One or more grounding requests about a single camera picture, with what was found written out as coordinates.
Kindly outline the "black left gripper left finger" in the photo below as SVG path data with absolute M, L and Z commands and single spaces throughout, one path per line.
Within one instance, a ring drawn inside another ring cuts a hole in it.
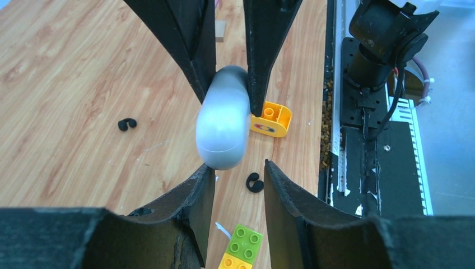
M 2 268 L 203 268 L 215 171 L 129 215 L 105 207 L 1 208 Z

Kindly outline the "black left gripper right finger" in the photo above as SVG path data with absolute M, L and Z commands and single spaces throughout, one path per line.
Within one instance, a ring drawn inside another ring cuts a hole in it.
M 474 217 L 358 218 L 264 166 L 272 268 L 473 268 Z

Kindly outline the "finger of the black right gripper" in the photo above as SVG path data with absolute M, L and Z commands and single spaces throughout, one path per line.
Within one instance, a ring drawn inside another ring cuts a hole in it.
M 214 1 L 125 2 L 171 55 L 202 103 L 216 74 Z
M 302 0 L 244 0 L 248 95 L 252 115 L 264 110 L 272 68 Z

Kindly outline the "white earbud charging case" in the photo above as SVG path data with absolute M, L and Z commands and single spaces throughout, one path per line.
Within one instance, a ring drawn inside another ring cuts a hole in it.
M 229 170 L 243 159 L 250 131 L 247 71 L 225 66 L 214 76 L 199 111 L 195 142 L 203 162 Z

